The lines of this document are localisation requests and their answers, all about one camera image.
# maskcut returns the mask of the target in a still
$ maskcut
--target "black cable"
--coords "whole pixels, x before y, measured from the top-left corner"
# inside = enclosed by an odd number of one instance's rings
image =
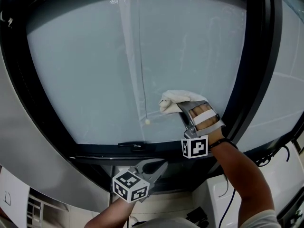
[[[227,207],[225,213],[223,214],[222,218],[220,219],[218,228],[220,228],[220,226],[222,225],[222,222],[223,222],[223,220],[224,220],[224,218],[225,218],[225,216],[226,216],[226,214],[227,214],[227,212],[228,212],[228,210],[229,210],[229,208],[230,208],[230,205],[232,204],[232,201],[233,201],[233,198],[234,198],[234,195],[235,195],[235,194],[236,194],[236,190],[234,189],[234,190],[233,190],[233,193],[232,193],[231,200],[230,200],[230,202],[229,202],[229,204],[228,204],[228,207]]]
[[[264,156],[263,158],[261,158],[260,160],[258,160],[258,161],[256,162],[256,165],[257,165],[258,167],[263,167],[263,166],[268,165],[269,162],[270,162],[270,160],[271,160],[271,158],[274,157],[274,156],[280,151],[280,149],[282,149],[282,148],[284,148],[284,149],[287,150],[287,160],[286,160],[286,162],[288,162],[288,161],[289,161],[289,157],[290,157],[290,151],[289,151],[289,149],[287,148],[286,145],[283,145],[283,146],[281,146],[280,148],[277,148],[276,150],[274,150],[274,151],[271,152],[270,154],[268,154],[268,155]]]
[[[229,181],[228,181],[228,178],[227,176],[224,174],[225,178],[226,178],[226,181],[227,181],[227,189],[226,189],[226,192],[222,195],[219,195],[219,198],[223,197],[227,192],[228,192],[228,189],[229,189]]]

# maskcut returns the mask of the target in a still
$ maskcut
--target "sticker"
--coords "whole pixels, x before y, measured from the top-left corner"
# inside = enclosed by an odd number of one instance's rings
[[[120,177],[116,178],[117,181],[119,181],[121,184],[126,186],[127,188],[133,187],[135,184],[137,184],[140,179],[131,172],[126,172],[125,174],[121,175]]]
[[[131,193],[131,202],[134,201],[134,200],[138,200],[138,199],[141,199],[142,197],[144,197],[146,195],[147,188],[148,187],[143,187],[143,188],[140,188],[138,190],[133,191]]]
[[[188,141],[187,140],[182,140],[181,144],[182,144],[183,155],[188,156]]]
[[[114,191],[117,195],[122,197],[124,200],[128,200],[128,191],[120,186],[117,182],[114,182]]]
[[[207,153],[207,140],[206,139],[197,139],[191,140],[190,144],[191,157],[206,155]]]

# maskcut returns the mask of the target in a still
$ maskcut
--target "cable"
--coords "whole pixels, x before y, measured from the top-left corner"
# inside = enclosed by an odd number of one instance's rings
[[[143,83],[143,61],[142,61],[142,46],[141,46],[141,19],[140,19],[140,8],[139,8],[139,0],[137,0],[137,10],[138,10],[138,41],[139,41],[139,54],[140,54],[140,61],[141,61],[141,74],[142,74],[142,89],[143,89],[143,97],[144,97],[144,110],[146,119],[148,119],[147,115],[147,100],[146,100],[146,91],[144,89]]]
[[[268,155],[264,156],[263,158],[261,158],[260,160],[258,160],[256,162],[256,165],[258,167],[263,167],[263,166],[268,165],[270,163],[270,161],[271,161],[271,158],[274,157],[280,151],[280,149],[282,149],[282,148],[284,148],[284,149],[287,150],[287,160],[286,160],[286,162],[288,162],[289,161],[289,157],[290,157],[290,151],[289,151],[289,149],[287,148],[286,145],[283,145],[280,148],[277,148],[276,150],[274,150],[270,154],[268,154]]]
[[[233,198],[234,198],[234,195],[235,195],[235,194],[236,194],[236,190],[234,189],[234,190],[233,190],[233,193],[232,193],[231,200],[230,200],[230,202],[229,202],[229,204],[228,204],[228,207],[227,207],[227,209],[225,210],[225,213],[223,214],[222,218],[220,219],[218,228],[220,228],[220,226],[222,225],[222,222],[223,222],[223,220],[224,220],[224,218],[225,218],[225,216],[226,216],[226,214],[227,214],[227,212],[228,212],[228,210],[229,210],[229,208],[230,208],[230,205],[232,204],[232,201],[233,201]]]
[[[226,192],[222,195],[219,195],[219,198],[223,197],[227,192],[228,192],[228,189],[229,189],[229,182],[228,182],[228,178],[227,176],[224,174],[225,178],[226,178],[226,181],[227,181],[227,189],[226,189]]]

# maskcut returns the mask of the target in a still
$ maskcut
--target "white cloth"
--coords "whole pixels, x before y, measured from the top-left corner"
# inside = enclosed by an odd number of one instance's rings
[[[208,101],[205,97],[186,90],[167,90],[162,94],[159,102],[160,111],[163,114],[181,112],[176,103],[185,101]]]
[[[152,219],[134,228],[198,228],[184,218]],[[240,228],[281,228],[274,210],[262,211],[245,221]]]

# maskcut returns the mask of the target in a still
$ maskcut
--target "person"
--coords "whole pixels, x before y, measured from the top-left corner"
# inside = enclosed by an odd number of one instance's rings
[[[191,116],[211,109],[202,104],[190,110]],[[201,130],[217,121],[214,116],[196,125]],[[209,134],[209,145],[224,138],[221,128]],[[211,149],[214,157],[222,166],[228,180],[239,193],[241,205],[238,213],[238,227],[241,228],[278,228],[274,202],[270,188],[260,171],[246,155],[228,142],[222,142]],[[129,218],[136,202],[127,203],[119,198],[106,210],[90,220],[85,228],[122,228]],[[184,218],[154,219],[135,226],[137,228],[191,228],[195,224]]]

